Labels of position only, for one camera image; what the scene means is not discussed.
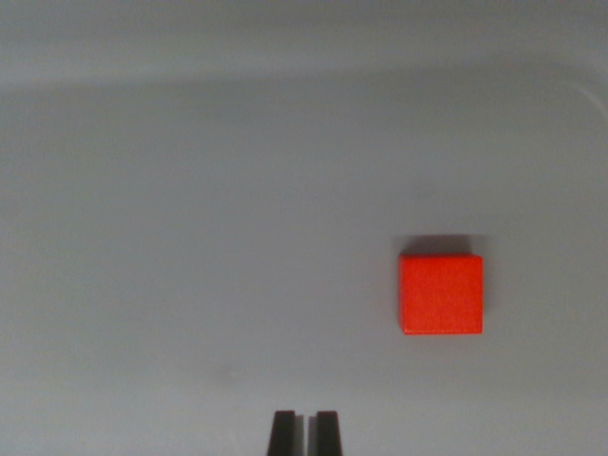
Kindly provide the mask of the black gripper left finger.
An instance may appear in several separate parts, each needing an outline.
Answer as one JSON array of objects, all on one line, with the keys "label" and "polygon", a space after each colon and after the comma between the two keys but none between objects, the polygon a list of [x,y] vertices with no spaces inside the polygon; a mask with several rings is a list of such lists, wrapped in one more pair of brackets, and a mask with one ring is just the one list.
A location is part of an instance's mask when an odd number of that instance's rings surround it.
[{"label": "black gripper left finger", "polygon": [[268,456],[304,454],[304,417],[294,410],[278,410],[274,414]]}]

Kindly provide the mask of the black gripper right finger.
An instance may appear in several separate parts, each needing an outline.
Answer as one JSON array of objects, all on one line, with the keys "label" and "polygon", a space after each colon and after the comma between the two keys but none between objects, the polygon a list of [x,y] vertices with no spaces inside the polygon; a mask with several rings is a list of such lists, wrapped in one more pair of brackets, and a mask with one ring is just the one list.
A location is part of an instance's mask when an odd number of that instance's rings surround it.
[{"label": "black gripper right finger", "polygon": [[321,410],[308,420],[309,456],[342,456],[338,413],[335,410]]}]

